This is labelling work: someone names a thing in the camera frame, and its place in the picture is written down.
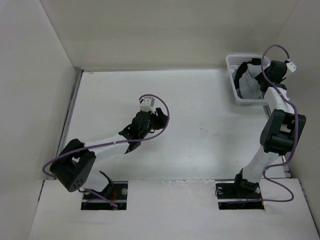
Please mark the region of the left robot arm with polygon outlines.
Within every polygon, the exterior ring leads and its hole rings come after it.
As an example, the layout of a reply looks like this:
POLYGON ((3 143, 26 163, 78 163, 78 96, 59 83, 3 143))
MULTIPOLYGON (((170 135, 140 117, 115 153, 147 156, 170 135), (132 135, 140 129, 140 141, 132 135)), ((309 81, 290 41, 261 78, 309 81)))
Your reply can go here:
POLYGON ((88 144, 77 138, 72 139, 52 162, 49 170, 70 193, 84 190, 100 199, 108 199, 114 183, 95 166, 107 158, 133 152, 148 140, 148 134, 163 131, 169 119, 170 115, 164 114, 159 107, 154 112, 141 110, 128 126, 106 140, 88 144))

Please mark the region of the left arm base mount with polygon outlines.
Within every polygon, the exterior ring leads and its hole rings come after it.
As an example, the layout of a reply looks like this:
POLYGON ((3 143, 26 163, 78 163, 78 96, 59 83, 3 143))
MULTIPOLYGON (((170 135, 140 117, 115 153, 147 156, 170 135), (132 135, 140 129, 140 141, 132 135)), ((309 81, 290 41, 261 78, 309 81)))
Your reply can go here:
POLYGON ((81 210, 124 211, 127 209, 128 188, 129 183, 127 181, 114 181, 109 183, 102 192, 92 190, 92 192, 103 196, 117 206, 113 206, 85 189, 80 189, 79 192, 82 193, 81 210))

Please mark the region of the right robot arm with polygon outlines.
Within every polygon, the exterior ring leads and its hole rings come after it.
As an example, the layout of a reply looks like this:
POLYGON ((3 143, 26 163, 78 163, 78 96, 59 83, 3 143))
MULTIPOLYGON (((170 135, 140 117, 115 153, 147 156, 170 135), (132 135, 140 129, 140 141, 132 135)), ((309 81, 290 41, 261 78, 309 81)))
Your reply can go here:
POLYGON ((296 69, 288 59, 263 65, 261 59, 253 58, 243 62, 235 72, 234 85, 240 96, 245 100, 264 99, 271 111, 257 153, 234 179, 231 190, 238 198, 255 192, 272 163, 297 147, 306 117, 289 103, 287 88, 282 83, 296 69))

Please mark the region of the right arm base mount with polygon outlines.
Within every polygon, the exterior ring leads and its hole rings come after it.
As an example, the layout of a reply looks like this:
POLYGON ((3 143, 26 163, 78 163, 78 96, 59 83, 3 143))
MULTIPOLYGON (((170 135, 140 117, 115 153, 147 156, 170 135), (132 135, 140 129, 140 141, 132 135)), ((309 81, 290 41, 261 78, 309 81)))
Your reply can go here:
POLYGON ((219 210, 264 210, 260 188, 236 189, 232 181, 217 181, 215 195, 219 210))

